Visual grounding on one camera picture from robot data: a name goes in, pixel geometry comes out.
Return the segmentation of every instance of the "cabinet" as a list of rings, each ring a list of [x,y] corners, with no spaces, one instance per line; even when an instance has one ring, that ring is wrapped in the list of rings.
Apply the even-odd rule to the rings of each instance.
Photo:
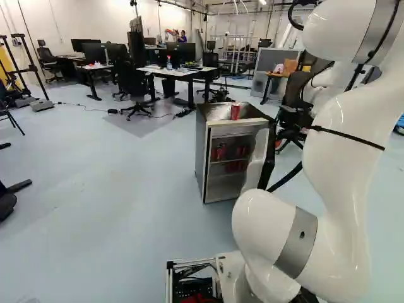
[[[273,119],[247,102],[230,120],[233,103],[198,104],[195,175],[203,203],[236,199],[256,188]]]

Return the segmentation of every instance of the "computer monitor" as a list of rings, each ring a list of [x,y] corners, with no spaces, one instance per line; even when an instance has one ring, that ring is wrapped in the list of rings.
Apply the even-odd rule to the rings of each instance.
[[[143,41],[146,45],[156,45],[156,38],[153,37],[145,37]]]
[[[180,52],[168,49],[159,49],[157,54],[157,64],[159,66],[167,66],[168,56],[173,68],[178,68],[181,63]]]
[[[106,43],[105,46],[108,51],[108,57],[112,62],[115,62],[118,59],[129,59],[129,53],[126,45],[117,43]]]
[[[165,47],[167,48],[168,51],[177,51],[179,50],[179,45],[180,43],[178,42],[167,42],[165,44]]]
[[[195,43],[180,43],[179,49],[181,60],[183,62],[195,61],[196,46]]]
[[[71,39],[71,46],[75,52],[83,52],[83,43],[101,43],[99,39]]]
[[[271,39],[260,39],[258,41],[258,47],[269,47],[272,44]]]
[[[87,63],[94,63],[95,61],[105,63],[105,43],[83,43],[83,52],[86,56]]]

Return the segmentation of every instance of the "black desk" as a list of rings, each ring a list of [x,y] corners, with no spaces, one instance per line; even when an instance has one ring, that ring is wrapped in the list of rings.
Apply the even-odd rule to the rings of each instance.
[[[88,82],[90,84],[90,88],[91,88],[91,95],[87,95],[88,98],[97,100],[97,101],[101,101],[102,99],[97,95],[97,91],[95,90],[95,86],[94,86],[94,79],[93,79],[93,73],[96,71],[103,71],[106,69],[112,69],[114,66],[113,65],[101,65],[99,67],[95,67],[95,66],[79,66],[77,67],[78,71],[81,71],[83,73],[86,73],[87,78],[88,78]]]
[[[57,63],[61,67],[61,73],[65,79],[78,79],[77,65],[85,62],[85,57],[76,55],[56,56]]]

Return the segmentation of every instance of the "gray floor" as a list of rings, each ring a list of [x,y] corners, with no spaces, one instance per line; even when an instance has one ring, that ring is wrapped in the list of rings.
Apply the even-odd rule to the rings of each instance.
[[[32,90],[41,96],[40,90]],[[81,85],[49,88],[54,102],[88,109],[119,108],[113,85],[97,87],[103,101]],[[186,85],[177,83],[187,98]],[[274,116],[249,91],[231,97]],[[176,106],[168,112],[179,112]],[[123,116],[73,105],[13,114],[25,137],[0,123],[0,178],[7,185],[31,178],[16,211],[0,225],[2,303],[163,302],[168,259],[207,258],[236,248],[232,203],[203,206],[194,178],[195,113],[181,119],[131,122]],[[372,285],[362,302],[399,302],[404,271],[404,138],[391,136],[369,194]],[[293,145],[278,156],[271,182],[300,160]],[[277,194],[320,215],[323,206],[304,174]]]

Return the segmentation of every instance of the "shelf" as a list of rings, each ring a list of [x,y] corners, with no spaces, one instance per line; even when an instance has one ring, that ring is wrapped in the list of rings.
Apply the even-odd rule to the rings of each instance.
[[[218,178],[224,178],[224,177],[236,177],[239,175],[243,175],[246,173],[246,170],[243,170],[242,172],[227,172],[225,174],[220,174],[220,175],[209,175],[209,180],[210,179],[218,179]]]
[[[211,164],[217,164],[217,163],[227,163],[227,162],[234,162],[234,161],[246,161],[249,158],[238,158],[238,159],[231,159],[231,160],[222,160],[222,161],[212,161],[210,162]]]
[[[212,139],[222,139],[222,138],[231,138],[231,137],[246,137],[246,136],[252,136],[254,133],[239,133],[239,134],[219,134],[219,135],[213,135]]]

